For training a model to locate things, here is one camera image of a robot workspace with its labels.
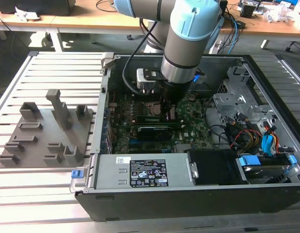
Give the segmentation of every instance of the warning label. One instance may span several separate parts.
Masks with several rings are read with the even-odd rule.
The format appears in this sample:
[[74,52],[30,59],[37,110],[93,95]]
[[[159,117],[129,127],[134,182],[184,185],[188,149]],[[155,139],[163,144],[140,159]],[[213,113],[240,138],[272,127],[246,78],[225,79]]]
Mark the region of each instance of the warning label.
[[168,186],[165,160],[130,160],[130,186],[133,188]]

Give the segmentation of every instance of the blue latch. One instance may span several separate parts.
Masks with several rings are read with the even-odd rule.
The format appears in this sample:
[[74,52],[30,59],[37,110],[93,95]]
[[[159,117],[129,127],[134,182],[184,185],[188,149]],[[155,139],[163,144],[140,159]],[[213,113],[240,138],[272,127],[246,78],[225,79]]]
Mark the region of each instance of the blue latch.
[[195,83],[199,79],[199,75],[195,75],[193,78],[193,83]]
[[259,166],[261,165],[257,155],[243,155],[239,158],[241,166]]
[[273,144],[273,137],[269,134],[264,135],[262,137],[261,149],[264,153],[268,155],[268,157],[272,157],[271,147]]
[[294,155],[290,155],[288,157],[289,161],[291,162],[291,165],[296,164],[297,163],[297,159],[295,158]]
[[80,179],[84,177],[84,171],[82,170],[72,170],[72,179]]

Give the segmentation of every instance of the barcode sticker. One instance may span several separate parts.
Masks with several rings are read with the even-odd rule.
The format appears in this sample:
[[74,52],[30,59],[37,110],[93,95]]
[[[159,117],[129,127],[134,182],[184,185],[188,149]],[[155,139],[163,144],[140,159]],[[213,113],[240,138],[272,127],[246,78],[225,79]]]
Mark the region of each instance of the barcode sticker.
[[117,164],[129,164],[131,157],[116,157]]

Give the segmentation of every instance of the motherboard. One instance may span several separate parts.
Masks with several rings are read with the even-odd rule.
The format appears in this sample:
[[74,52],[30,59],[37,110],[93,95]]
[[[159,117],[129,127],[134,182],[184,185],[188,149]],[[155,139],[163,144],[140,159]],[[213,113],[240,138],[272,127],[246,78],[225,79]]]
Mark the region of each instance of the motherboard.
[[175,120],[161,122],[159,101],[123,95],[109,105],[112,153],[182,153],[213,148],[202,103],[197,94],[188,93],[173,112]]

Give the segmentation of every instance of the circuit board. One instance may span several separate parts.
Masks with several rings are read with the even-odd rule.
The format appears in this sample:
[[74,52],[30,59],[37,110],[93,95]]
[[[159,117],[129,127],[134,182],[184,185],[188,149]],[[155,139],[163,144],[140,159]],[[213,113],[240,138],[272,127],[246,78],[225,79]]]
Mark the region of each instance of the circuit board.
[[136,101],[134,96],[125,95],[112,105],[110,124],[112,128],[112,153],[182,153],[187,149],[213,148],[212,138],[203,119],[201,101],[195,94],[188,94],[176,108],[176,115],[185,120],[184,127],[174,130],[170,140],[139,141],[137,116],[158,116],[160,103]]

